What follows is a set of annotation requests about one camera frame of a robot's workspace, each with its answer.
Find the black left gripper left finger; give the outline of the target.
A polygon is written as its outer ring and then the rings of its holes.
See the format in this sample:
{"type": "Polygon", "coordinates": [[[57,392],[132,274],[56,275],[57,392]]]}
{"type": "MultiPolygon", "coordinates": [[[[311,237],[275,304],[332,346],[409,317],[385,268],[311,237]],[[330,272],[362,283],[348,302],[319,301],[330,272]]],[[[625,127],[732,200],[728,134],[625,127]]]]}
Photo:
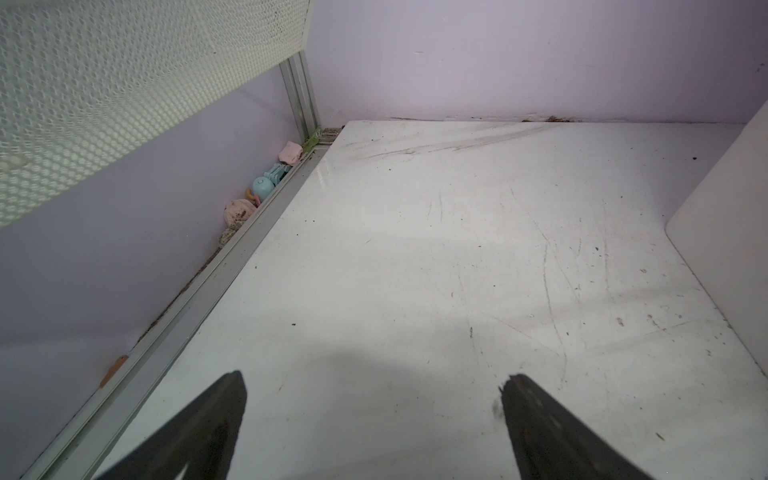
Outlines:
{"type": "Polygon", "coordinates": [[[102,479],[225,479],[247,402],[239,371],[222,375],[102,479]]]}

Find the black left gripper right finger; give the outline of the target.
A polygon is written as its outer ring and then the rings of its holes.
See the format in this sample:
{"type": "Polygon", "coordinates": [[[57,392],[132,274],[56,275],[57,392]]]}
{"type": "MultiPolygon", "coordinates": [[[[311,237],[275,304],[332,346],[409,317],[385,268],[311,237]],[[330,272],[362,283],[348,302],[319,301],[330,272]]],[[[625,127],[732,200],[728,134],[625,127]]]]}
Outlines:
{"type": "Polygon", "coordinates": [[[501,404],[523,479],[647,479],[553,396],[524,374],[500,388],[501,404]]]}

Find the white plastic drawer cabinet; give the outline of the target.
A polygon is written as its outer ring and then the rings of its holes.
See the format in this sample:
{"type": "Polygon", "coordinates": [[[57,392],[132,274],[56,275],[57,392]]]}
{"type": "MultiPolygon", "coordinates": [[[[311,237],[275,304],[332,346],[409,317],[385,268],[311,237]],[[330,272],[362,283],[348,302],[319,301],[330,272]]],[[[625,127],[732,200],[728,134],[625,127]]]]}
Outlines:
{"type": "Polygon", "coordinates": [[[767,107],[672,216],[666,234],[767,371],[767,107]]]}

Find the pink round toy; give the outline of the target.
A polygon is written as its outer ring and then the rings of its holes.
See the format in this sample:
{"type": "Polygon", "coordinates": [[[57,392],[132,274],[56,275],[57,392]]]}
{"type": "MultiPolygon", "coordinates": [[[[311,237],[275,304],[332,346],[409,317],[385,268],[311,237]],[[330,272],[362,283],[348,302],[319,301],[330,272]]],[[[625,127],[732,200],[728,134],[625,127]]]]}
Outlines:
{"type": "Polygon", "coordinates": [[[225,205],[223,217],[226,225],[232,227],[247,221],[256,211],[257,207],[250,200],[236,199],[225,205]]]}

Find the teal toy figure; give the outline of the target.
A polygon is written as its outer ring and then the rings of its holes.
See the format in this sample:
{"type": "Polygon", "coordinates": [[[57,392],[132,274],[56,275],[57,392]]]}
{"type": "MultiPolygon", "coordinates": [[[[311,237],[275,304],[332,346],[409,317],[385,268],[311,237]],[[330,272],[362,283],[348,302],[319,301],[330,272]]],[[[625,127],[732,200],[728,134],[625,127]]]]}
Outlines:
{"type": "Polygon", "coordinates": [[[292,167],[285,163],[275,163],[261,176],[255,178],[251,184],[250,195],[259,202],[266,200],[277,185],[290,172],[292,167]]]}

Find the white mesh lower bin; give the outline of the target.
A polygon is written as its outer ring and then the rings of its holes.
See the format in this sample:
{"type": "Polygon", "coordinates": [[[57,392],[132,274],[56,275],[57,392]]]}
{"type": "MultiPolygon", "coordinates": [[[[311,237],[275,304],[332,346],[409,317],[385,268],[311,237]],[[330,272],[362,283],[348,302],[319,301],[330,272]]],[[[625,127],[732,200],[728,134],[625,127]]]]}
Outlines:
{"type": "Polygon", "coordinates": [[[309,1],[5,1],[1,222],[302,51],[309,1]]]}

